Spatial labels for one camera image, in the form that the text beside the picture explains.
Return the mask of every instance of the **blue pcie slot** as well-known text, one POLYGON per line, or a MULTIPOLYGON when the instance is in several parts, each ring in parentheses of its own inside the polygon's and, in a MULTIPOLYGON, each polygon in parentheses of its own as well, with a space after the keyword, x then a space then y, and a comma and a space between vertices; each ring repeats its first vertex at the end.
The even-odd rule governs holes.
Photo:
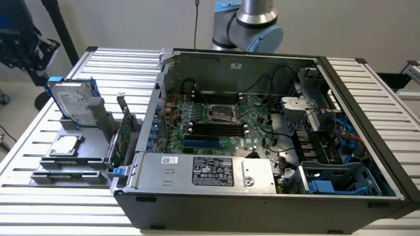
POLYGON ((185 141, 184 142, 184 147, 211 147, 211 148, 217 148, 217 147, 220 147, 220 142, 192 142, 192 141, 185 141))

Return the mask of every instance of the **white label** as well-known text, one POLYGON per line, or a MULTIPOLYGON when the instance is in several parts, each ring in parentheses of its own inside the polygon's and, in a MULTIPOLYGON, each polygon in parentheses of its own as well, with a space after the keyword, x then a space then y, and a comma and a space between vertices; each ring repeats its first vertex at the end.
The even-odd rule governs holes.
POLYGON ((232 63, 232 64, 231 64, 231 69, 236 69, 236 70, 243 69, 243 64, 232 63))
POLYGON ((57 96, 72 121, 80 125, 96 125, 92 111, 87 107, 87 98, 69 92, 59 92, 57 96))
POLYGON ((163 156, 163 164, 177 164, 177 156, 163 156))

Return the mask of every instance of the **black ram slot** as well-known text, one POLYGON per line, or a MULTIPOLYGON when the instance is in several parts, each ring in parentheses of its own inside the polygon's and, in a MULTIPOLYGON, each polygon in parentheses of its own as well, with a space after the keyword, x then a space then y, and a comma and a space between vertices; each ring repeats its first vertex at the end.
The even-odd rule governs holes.
POLYGON ((196 103, 209 103, 209 104, 236 104, 239 102, 239 98, 236 94, 196 94, 193 99, 196 103))
POLYGON ((197 141, 219 141, 219 136, 211 135, 185 135, 184 140, 197 140, 197 141))
POLYGON ((195 135, 244 136, 240 124, 195 124, 192 130, 195 135))

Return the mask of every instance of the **motherboard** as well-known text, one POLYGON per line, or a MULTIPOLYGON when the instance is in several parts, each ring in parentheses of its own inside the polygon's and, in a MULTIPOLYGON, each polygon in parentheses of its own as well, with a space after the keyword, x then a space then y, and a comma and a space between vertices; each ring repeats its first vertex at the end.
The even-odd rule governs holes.
POLYGON ((168 94, 167 152, 173 154, 265 156, 272 139, 271 116, 263 109, 269 99, 240 94, 168 94))

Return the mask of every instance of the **green circuit board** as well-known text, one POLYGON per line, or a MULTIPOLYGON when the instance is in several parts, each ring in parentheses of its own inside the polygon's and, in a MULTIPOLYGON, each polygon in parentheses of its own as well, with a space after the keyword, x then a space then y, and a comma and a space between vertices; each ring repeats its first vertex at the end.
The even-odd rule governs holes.
POLYGON ((132 129, 132 114, 129 112, 129 109, 125 107, 124 117, 121 120, 120 128, 117 130, 119 135, 117 135, 116 146, 113 149, 113 153, 111 155, 111 162, 112 162, 113 167, 119 167, 124 162, 127 149, 128 149, 131 129, 132 129))
POLYGON ((264 133, 260 126, 267 131, 272 130, 272 125, 265 125, 268 110, 263 109, 260 113, 260 120, 257 120, 257 113, 260 112, 264 104, 263 98, 259 98, 256 95, 245 96, 244 99, 235 105, 224 104, 204 104, 193 103, 188 98, 179 95, 169 94, 167 103, 168 107, 172 107, 171 113, 168 112, 168 147, 167 152, 173 154, 187 154, 185 148, 188 149, 188 154, 203 154, 203 155, 228 155, 232 156, 237 151, 247 151, 249 148, 257 147, 257 150, 263 151, 263 139, 268 143, 272 139, 272 136, 264 133), (232 108, 235 110, 235 121, 225 121, 220 119, 209 119, 209 107, 219 108, 232 108), (247 124, 249 133, 240 136, 220 136, 219 147, 184 147, 185 135, 189 135, 188 132, 188 123, 193 121, 195 123, 216 123, 216 124, 247 124))

